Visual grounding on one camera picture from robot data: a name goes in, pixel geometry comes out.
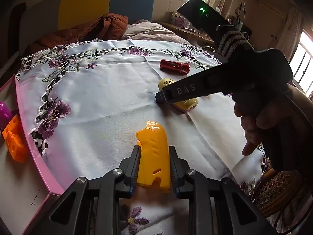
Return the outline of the person's right hand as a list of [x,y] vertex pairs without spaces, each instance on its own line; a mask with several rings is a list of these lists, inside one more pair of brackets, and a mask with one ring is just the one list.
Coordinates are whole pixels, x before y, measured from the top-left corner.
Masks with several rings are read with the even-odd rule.
[[288,86],[286,92],[291,101],[286,98],[279,97],[270,102],[256,117],[248,112],[248,108],[240,101],[240,98],[248,99],[247,93],[236,93],[232,95],[235,102],[234,112],[237,117],[241,117],[241,126],[245,130],[246,145],[242,150],[243,155],[250,155],[263,139],[261,129],[269,129],[286,120],[290,120],[288,128],[293,128],[300,134],[304,134],[307,130],[306,124],[300,114],[296,111],[296,107],[303,110],[310,100],[306,98],[301,91]]

